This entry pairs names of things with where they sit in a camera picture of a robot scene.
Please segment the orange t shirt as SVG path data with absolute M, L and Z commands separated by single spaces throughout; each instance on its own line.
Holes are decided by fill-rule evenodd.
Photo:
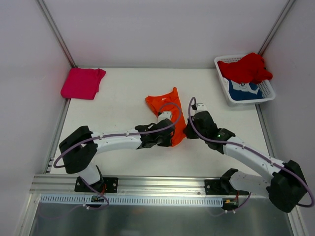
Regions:
M 186 137 L 184 133 L 186 122 L 183 113 L 180 114 L 179 109 L 177 108 L 182 108 L 177 88 L 174 87 L 170 93 L 164 95 L 147 96 L 145 98 L 145 102 L 156 116 L 158 116 L 159 112 L 162 113 L 170 111 L 172 113 L 172 122 L 175 122 L 178 118 L 180 118 L 175 125 L 175 134 L 171 139 L 171 147 L 178 145 Z

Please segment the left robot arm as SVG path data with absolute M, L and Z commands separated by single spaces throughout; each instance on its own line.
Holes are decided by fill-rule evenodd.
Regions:
M 91 191 L 97 192 L 102 188 L 103 180 L 98 167 L 92 163 L 95 155 L 121 149 L 170 147 L 174 133 L 175 125 L 168 118 L 138 125 L 125 133 L 92 132 L 87 125 L 80 126 L 59 144 L 61 167 L 67 174 L 77 174 Z

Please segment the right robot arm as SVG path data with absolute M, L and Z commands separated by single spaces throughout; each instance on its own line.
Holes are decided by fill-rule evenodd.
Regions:
M 253 149 L 233 132 L 218 128 L 207 108 L 199 103 L 184 133 L 189 139 L 202 139 L 207 146 L 223 155 L 232 157 L 254 170 L 249 175 L 238 169 L 229 169 L 220 178 L 220 188 L 225 194 L 247 191 L 264 196 L 279 210 L 289 213 L 309 192 L 298 163 L 282 162 Z

